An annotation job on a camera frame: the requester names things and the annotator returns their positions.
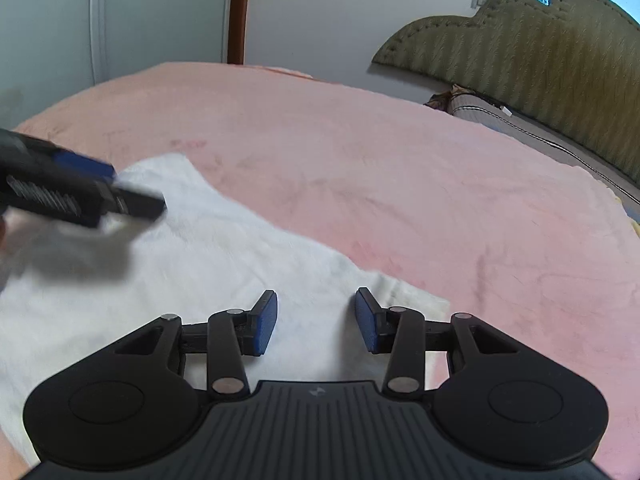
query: white towel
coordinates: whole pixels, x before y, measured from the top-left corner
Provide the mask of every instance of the white towel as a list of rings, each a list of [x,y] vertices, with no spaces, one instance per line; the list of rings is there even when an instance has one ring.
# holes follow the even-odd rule
[[[360,270],[220,195],[184,156],[140,162],[120,178],[161,191],[166,215],[151,226],[108,218],[95,232],[52,222],[2,262],[9,278],[0,294],[0,426],[31,464],[37,457],[22,425],[30,391],[161,314],[206,322],[275,290],[278,321],[266,354],[245,360],[252,387],[260,379],[380,382],[388,359],[367,353],[348,308],[360,286],[382,306],[447,316],[446,300]],[[432,368],[428,354],[427,384]],[[204,387],[202,360],[188,365],[186,379]]]

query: white wardrobe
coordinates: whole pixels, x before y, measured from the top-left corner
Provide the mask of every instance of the white wardrobe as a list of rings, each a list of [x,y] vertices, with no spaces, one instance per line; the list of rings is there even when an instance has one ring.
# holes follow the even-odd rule
[[[230,0],[0,0],[0,127],[165,61],[226,61]]]

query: blue gripper pad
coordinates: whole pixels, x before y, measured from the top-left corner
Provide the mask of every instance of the blue gripper pad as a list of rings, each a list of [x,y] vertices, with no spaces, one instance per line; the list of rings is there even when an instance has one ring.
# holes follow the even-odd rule
[[[356,321],[360,327],[364,344],[369,352],[376,353],[378,350],[378,334],[376,333],[376,318],[369,305],[362,297],[360,291],[354,297]]]
[[[264,354],[277,319],[278,297],[275,294],[272,294],[267,304],[262,308],[262,312],[258,317],[257,329],[254,337],[255,355]]]
[[[113,180],[116,175],[111,164],[66,150],[57,152],[53,156],[53,162],[62,168],[79,171],[90,176],[99,176],[107,180]]]

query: white wall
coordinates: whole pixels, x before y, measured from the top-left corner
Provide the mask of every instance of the white wall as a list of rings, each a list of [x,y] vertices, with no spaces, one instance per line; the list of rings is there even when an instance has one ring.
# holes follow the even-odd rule
[[[446,85],[371,65],[403,25],[430,15],[472,16],[471,0],[249,0],[245,62],[425,102]]]

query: logo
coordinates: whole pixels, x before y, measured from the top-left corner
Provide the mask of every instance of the logo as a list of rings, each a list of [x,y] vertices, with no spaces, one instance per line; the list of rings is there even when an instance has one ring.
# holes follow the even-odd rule
[[[12,191],[21,198],[38,202],[46,207],[57,209],[63,213],[80,216],[80,206],[75,198],[59,191],[40,187],[33,182],[23,182],[14,176],[7,176],[6,182]]]
[[[318,386],[315,390],[309,390],[309,393],[314,397],[322,397],[326,393],[326,390]]]

